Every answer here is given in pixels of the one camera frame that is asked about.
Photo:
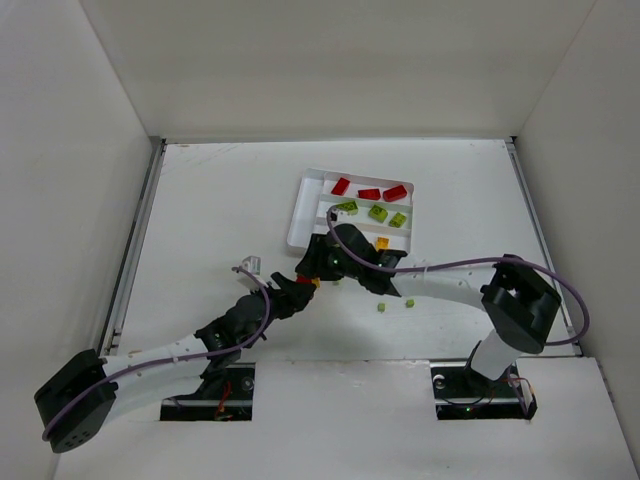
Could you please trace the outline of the red yellow green lego cluster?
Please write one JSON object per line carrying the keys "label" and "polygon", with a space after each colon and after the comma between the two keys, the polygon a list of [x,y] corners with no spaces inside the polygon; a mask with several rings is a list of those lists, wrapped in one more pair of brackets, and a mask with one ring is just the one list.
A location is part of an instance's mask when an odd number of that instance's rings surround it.
{"label": "red yellow green lego cluster", "polygon": [[301,275],[297,276],[296,282],[299,284],[313,285],[315,288],[319,288],[321,286],[321,280],[319,278],[308,278]]}

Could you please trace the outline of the long green lego brick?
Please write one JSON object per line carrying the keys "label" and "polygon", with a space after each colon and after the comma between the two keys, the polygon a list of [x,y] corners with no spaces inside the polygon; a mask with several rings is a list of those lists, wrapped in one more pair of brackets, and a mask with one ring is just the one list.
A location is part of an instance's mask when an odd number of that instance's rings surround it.
{"label": "long green lego brick", "polygon": [[335,209],[342,214],[353,216],[357,215],[359,211],[358,204],[355,200],[342,202],[335,205]]}

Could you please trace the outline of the yellow rounded lego brick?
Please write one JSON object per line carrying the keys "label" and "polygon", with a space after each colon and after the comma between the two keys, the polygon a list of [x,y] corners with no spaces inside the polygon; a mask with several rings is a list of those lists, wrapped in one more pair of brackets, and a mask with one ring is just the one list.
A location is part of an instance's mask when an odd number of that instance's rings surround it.
{"label": "yellow rounded lego brick", "polygon": [[386,250],[389,248],[390,240],[386,237],[378,237],[376,239],[376,249],[377,250]]}

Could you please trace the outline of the long red lego brick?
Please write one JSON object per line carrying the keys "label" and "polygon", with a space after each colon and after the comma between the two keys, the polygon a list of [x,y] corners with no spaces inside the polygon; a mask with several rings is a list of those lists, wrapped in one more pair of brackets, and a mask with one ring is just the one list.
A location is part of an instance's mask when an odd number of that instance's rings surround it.
{"label": "long red lego brick", "polygon": [[396,185],[389,189],[386,189],[382,193],[382,198],[385,202],[396,202],[406,198],[408,195],[408,191],[406,187],[402,184]]}

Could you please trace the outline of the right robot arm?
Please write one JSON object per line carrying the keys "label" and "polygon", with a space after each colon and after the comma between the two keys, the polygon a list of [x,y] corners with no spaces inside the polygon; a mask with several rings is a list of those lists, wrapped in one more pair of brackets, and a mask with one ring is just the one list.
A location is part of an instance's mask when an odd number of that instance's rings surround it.
{"label": "right robot arm", "polygon": [[474,347],[466,366],[478,381],[496,381],[521,355],[544,350],[561,297],[524,260],[504,255],[486,265],[429,267],[403,250],[378,250],[354,225],[339,224],[311,236],[296,273],[321,281],[348,277],[374,294],[424,296],[486,313],[492,330]]}

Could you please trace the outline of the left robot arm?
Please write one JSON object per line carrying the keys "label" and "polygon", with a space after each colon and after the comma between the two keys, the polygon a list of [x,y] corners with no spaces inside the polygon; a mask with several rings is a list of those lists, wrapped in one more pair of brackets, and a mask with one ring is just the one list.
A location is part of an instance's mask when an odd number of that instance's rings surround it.
{"label": "left robot arm", "polygon": [[263,339],[273,321],[304,310],[316,291],[311,281],[279,273],[255,286],[222,316],[164,346],[116,356],[93,349],[75,354],[34,395],[43,440],[54,453],[66,453],[122,415],[196,392]]}

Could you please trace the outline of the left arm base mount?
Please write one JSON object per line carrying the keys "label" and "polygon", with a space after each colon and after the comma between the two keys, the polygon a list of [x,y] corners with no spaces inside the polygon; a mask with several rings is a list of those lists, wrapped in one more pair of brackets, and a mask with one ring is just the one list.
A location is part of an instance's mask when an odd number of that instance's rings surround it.
{"label": "left arm base mount", "polygon": [[229,366],[213,380],[204,381],[195,393],[165,399],[162,422],[247,422],[253,416],[256,365]]}

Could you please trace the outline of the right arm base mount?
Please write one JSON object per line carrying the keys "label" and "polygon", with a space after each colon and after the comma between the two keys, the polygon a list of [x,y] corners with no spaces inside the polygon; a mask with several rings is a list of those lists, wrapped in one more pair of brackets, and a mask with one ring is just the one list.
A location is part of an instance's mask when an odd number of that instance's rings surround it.
{"label": "right arm base mount", "polygon": [[438,420],[530,421],[537,413],[533,386],[516,364],[498,380],[487,380],[462,362],[432,363],[430,373]]}

